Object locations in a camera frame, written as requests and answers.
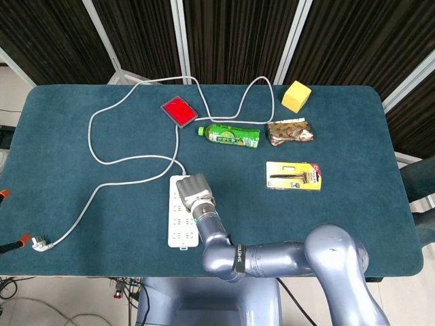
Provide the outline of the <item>yellow sponge cube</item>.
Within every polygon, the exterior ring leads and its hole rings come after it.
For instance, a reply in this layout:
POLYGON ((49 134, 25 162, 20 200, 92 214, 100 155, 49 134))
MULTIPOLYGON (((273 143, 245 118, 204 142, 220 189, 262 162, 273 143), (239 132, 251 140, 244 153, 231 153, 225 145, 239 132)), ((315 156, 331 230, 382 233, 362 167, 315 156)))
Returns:
POLYGON ((298 113, 311 95, 311 89, 295 80, 285 91, 281 104, 294 113, 298 113))

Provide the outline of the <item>razor in yellow blister pack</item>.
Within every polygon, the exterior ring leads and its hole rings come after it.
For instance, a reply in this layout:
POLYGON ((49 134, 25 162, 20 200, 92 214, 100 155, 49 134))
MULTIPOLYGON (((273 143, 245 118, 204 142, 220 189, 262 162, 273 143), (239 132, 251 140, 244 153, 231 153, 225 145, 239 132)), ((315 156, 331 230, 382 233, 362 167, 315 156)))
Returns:
POLYGON ((322 186, 321 168, 308 162, 267 162, 266 186, 270 189, 299 189, 319 191, 322 186))

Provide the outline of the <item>black box on floor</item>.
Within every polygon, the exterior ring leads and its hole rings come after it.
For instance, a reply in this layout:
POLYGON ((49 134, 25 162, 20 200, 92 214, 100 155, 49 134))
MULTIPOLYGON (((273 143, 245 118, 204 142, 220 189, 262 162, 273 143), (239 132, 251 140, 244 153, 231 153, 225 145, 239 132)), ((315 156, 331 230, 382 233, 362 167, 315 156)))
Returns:
POLYGON ((0 125, 0 149, 10 149, 15 127, 0 125))

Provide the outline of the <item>red box with clear case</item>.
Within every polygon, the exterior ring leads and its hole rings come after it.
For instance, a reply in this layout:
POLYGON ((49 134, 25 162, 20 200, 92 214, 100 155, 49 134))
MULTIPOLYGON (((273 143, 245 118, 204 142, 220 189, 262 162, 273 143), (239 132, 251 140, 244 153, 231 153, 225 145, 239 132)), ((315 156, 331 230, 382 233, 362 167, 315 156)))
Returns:
POLYGON ((180 96, 163 104, 161 109, 179 128, 184 128, 198 117, 198 113, 180 96))

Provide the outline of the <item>white partition post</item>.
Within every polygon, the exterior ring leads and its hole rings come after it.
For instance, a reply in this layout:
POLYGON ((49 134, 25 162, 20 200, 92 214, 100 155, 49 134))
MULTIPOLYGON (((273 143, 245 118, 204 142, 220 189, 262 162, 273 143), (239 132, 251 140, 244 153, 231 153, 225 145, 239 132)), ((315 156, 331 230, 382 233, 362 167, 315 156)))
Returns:
POLYGON ((118 56, 109 40, 106 30, 101 22, 101 19, 97 13, 92 0, 82 0, 82 3, 99 35, 99 38, 107 52, 109 60, 114 68, 114 74, 109 80, 108 84, 118 84, 118 85, 133 85, 139 82, 144 82, 144 84, 149 84, 148 79, 124 70, 121 67, 118 56))
POLYGON ((312 3, 313 0, 298 0, 296 12, 292 19, 292 24, 273 80, 274 85, 282 85, 284 83, 284 79, 288 73, 288 69, 296 51, 305 22, 307 21, 312 3))
POLYGON ((181 74, 183 76, 191 76, 184 2, 183 0, 170 0, 170 2, 181 74))
POLYGON ((435 71, 435 49, 383 100, 384 114, 389 113, 402 99, 435 71))
POLYGON ((0 46, 0 59, 4 62, 19 78, 34 88, 36 83, 19 67, 19 65, 6 53, 0 46))

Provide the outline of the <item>blue-grey robot torso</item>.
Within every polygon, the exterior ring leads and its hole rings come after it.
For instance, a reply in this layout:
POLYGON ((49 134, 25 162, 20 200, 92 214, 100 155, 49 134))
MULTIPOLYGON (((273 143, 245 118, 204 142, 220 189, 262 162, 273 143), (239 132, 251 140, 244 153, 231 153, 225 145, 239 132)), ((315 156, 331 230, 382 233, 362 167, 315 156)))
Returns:
POLYGON ((142 285, 135 326, 283 326, 274 277, 146 277, 142 285))

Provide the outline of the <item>teal table mat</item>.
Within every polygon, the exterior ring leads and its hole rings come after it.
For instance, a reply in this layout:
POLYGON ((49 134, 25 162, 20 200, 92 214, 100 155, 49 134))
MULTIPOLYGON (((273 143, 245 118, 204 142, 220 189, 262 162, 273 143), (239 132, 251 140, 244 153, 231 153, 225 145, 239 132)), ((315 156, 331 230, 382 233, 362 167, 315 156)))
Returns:
POLYGON ((409 276, 419 239, 378 93, 313 86, 303 117, 311 142, 255 149, 211 143, 198 123, 180 132, 161 109, 176 96, 200 115, 292 118, 285 86, 45 85, 27 96, 0 190, 0 244, 31 233, 54 241, 0 255, 0 275, 204 276, 203 246, 167 244, 169 178, 203 173, 236 244, 302 241, 335 223, 368 251, 369 276, 409 276), (270 189, 267 162, 321 168, 319 191, 270 189))

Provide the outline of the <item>right five-finger robot hand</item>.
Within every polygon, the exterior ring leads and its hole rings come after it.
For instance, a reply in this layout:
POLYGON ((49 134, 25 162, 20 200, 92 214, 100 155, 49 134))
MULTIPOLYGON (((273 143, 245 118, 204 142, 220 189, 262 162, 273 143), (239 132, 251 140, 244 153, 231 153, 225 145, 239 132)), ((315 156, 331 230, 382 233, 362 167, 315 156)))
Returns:
POLYGON ((203 173, 190 175, 176 181, 175 184, 187 211, 191 211, 197 200, 208 200, 215 204, 212 190, 203 173))

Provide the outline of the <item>crumpled gold snack wrapper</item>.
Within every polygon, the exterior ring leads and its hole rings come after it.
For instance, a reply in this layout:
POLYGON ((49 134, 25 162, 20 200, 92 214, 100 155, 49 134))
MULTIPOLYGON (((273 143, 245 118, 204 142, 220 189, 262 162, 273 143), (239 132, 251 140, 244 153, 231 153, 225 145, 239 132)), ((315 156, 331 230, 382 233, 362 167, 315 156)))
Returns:
POLYGON ((313 141, 315 138, 311 125, 303 117, 269 122, 266 125, 266 135, 274 147, 290 141, 313 141))

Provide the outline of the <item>green tea bottle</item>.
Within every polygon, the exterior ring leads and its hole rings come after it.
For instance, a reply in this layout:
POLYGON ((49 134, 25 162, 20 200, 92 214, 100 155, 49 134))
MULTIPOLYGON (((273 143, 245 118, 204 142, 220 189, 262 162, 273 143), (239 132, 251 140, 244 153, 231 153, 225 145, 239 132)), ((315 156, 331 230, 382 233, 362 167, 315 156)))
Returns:
POLYGON ((257 148, 261 135, 258 129, 238 128, 222 124, 211 124, 207 127, 200 126, 197 133, 198 136, 205 137, 213 143, 248 148, 257 148))

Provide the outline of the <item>dark slatted partition panel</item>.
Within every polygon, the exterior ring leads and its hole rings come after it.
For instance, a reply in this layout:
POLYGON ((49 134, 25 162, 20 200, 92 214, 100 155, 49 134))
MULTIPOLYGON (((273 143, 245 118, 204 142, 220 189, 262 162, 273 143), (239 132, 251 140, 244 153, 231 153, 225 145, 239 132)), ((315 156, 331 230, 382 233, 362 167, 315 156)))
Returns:
POLYGON ((284 82, 386 98, 434 49, 435 0, 313 0, 284 82))
POLYGON ((0 0, 0 48, 37 85, 106 84, 115 71, 82 0, 0 0))
POLYGON ((397 152, 435 155, 435 71, 387 113, 387 124, 397 152))
POLYGON ((191 74, 202 84, 274 80, 298 0, 184 0, 191 74))
POLYGON ((148 79, 181 75, 170 0, 92 0, 121 68, 148 79))

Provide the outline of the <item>white power strip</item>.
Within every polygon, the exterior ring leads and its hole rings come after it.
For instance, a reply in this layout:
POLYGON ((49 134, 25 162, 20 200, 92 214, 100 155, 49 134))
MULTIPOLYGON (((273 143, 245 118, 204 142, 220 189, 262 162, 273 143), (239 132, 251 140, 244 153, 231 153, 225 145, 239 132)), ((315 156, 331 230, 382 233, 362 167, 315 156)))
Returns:
POLYGON ((168 240, 171 248, 181 251, 197 247, 199 234, 194 219, 183 205, 176 182, 185 178, 185 175, 173 175, 169 184, 169 216, 168 216, 168 240))

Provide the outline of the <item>white power plug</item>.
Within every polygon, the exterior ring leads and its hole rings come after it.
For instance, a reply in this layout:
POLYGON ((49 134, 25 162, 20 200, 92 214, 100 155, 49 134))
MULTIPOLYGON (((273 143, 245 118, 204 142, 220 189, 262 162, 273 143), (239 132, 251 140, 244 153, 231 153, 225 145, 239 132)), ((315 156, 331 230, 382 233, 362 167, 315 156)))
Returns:
POLYGON ((52 243, 47 243, 46 240, 41 237, 32 237, 32 248, 37 252, 44 252, 53 248, 54 245, 52 243))

